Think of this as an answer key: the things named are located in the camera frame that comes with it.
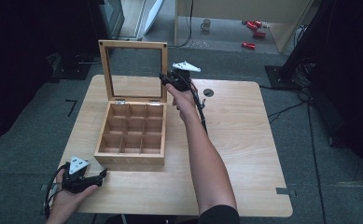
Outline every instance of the gray carpet floor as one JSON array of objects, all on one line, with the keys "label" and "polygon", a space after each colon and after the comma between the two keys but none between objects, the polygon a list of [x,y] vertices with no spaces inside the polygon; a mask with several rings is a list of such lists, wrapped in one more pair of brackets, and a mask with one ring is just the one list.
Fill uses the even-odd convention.
[{"label": "gray carpet floor", "polygon": [[[133,55],[126,56],[126,61]],[[207,49],[169,49],[169,65],[187,60],[201,67],[192,78],[255,81],[269,86],[264,65],[282,65],[287,56]],[[133,72],[138,66],[124,66]],[[57,169],[91,78],[102,74],[91,67],[86,80],[46,83],[23,110],[15,124],[0,137],[0,223],[44,223],[40,216],[45,191]],[[300,102],[294,91],[261,89],[268,115]],[[69,115],[72,102],[77,105]],[[308,110],[312,115],[312,149]],[[271,124],[293,206],[291,217],[242,217],[242,223],[363,223],[363,160],[348,148],[328,146],[325,124],[307,104],[281,114]],[[319,197],[314,155],[321,180]],[[110,215],[99,215],[104,223]],[[90,223],[93,214],[75,214],[69,223]]]}]

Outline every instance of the wooden table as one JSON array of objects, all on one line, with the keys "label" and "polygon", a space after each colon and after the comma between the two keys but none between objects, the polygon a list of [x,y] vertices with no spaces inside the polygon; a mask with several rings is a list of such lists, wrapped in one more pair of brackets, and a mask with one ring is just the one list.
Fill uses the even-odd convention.
[{"label": "wooden table", "polygon": [[[137,88],[158,83],[154,77],[120,78]],[[288,195],[276,193],[276,188],[284,189],[286,183],[258,84],[203,79],[194,83],[200,93],[214,91],[214,96],[206,99],[203,113],[209,136],[227,166],[240,215],[291,216]],[[198,215],[185,127],[172,101],[169,93],[164,166],[120,166],[108,172],[103,186],[80,206],[79,212]],[[91,81],[60,165],[77,156],[90,163],[85,176],[98,175],[104,169],[93,152],[106,104],[104,76],[98,75]]]},{"label": "wooden table", "polygon": [[[269,22],[274,43],[277,49],[283,52],[290,37],[310,13],[313,2],[314,0],[216,0],[215,2],[199,0],[193,2],[192,16]],[[177,45],[178,17],[189,17],[191,3],[192,0],[175,1],[175,45]]]}]

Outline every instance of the black controller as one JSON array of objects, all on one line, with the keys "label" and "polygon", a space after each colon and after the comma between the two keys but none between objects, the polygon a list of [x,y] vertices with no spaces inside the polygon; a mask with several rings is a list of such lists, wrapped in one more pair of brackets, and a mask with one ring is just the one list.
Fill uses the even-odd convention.
[{"label": "black controller", "polygon": [[190,90],[190,72],[187,70],[174,69],[171,72],[167,72],[167,76],[160,73],[159,78],[161,84],[164,86],[167,83],[172,84],[178,91]]},{"label": "black controller", "polygon": [[99,175],[84,177],[83,175],[86,172],[86,168],[87,167],[84,167],[83,169],[70,175],[68,173],[70,169],[70,163],[68,162],[63,174],[62,188],[72,193],[80,193],[92,185],[101,187],[103,185],[103,179],[106,177],[107,169],[103,170]]}]

